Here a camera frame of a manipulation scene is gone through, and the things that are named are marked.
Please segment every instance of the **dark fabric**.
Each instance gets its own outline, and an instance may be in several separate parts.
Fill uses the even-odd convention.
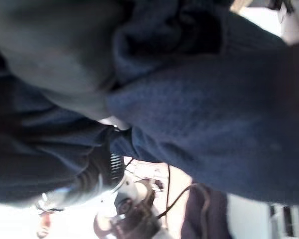
[[[112,129],[52,104],[0,58],[0,203],[71,184]]]
[[[112,151],[299,204],[299,46],[207,0],[138,3],[114,40],[108,106],[133,128]]]
[[[208,239],[232,239],[227,225],[227,196],[224,193],[208,190],[210,205],[206,213]],[[202,238],[201,210],[205,203],[204,195],[196,188],[190,189],[186,204],[182,239]]]
[[[120,15],[116,2],[41,4],[0,0],[0,52],[48,98],[95,119],[94,90],[112,72],[110,57],[98,56],[120,22],[107,18]],[[70,182],[107,140],[113,153],[167,162],[219,191],[299,204],[299,46],[285,48],[225,5],[138,0],[127,11],[114,37],[118,82],[106,98],[108,115],[132,125],[126,132],[54,106],[0,65],[0,201]],[[80,103],[53,98],[60,93]]]
[[[123,18],[118,0],[0,0],[0,52],[57,105],[104,119],[115,84],[111,39]]]

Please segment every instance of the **sweater sleeve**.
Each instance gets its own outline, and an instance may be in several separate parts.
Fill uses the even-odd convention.
[[[48,101],[0,58],[0,203],[28,200],[74,181],[112,127]]]
[[[147,2],[118,30],[121,87],[107,100],[133,128],[112,146],[220,191],[299,205],[299,46],[184,2]]]

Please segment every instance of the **black cable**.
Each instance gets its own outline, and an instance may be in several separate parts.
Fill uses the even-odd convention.
[[[206,213],[207,213],[208,208],[210,206],[210,197],[209,197],[209,194],[208,194],[207,190],[201,184],[193,183],[193,184],[189,185],[188,187],[186,187],[178,195],[178,197],[175,199],[175,201],[165,210],[165,212],[159,214],[157,216],[157,218],[160,219],[160,218],[166,216],[166,214],[171,210],[172,207],[174,207],[174,205],[183,196],[183,194],[185,192],[187,192],[189,189],[191,189],[192,187],[197,187],[198,190],[203,194],[204,199],[205,199],[203,208],[202,208],[201,213],[200,213],[200,222],[201,222],[201,226],[202,226],[202,239],[208,239],[208,227],[207,227]]]
[[[127,163],[127,165],[125,165],[125,168],[127,168],[132,162],[133,162],[133,158]]]
[[[168,209],[168,204],[169,204],[169,192],[170,192],[170,165],[167,165],[167,170],[168,170],[168,184],[167,184],[167,196],[166,196],[166,210]],[[165,215],[165,224],[166,227],[168,228],[168,220],[167,220],[167,214]]]

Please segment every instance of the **metal part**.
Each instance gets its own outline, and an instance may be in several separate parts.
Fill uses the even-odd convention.
[[[155,199],[155,192],[146,180],[139,182],[129,182],[122,186],[134,185],[137,195],[127,197],[126,193],[121,195],[121,191],[126,189],[119,189],[115,200],[111,200],[116,208],[116,215],[108,217],[99,213],[94,220],[94,231],[100,239],[152,239],[157,233],[160,235],[168,235],[167,231],[162,231],[161,223],[157,219],[153,209],[153,201]],[[106,211],[113,211],[111,206],[106,207]]]

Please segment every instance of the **white surface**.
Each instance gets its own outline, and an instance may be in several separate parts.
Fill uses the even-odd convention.
[[[265,203],[229,195],[227,218],[234,239],[270,239],[269,208]]]
[[[240,15],[274,35],[282,34],[277,11],[262,7],[246,7],[241,10]]]
[[[97,202],[74,207],[53,215],[47,239],[97,239],[93,221]],[[0,239],[36,239],[39,217],[35,209],[19,210],[0,206]]]

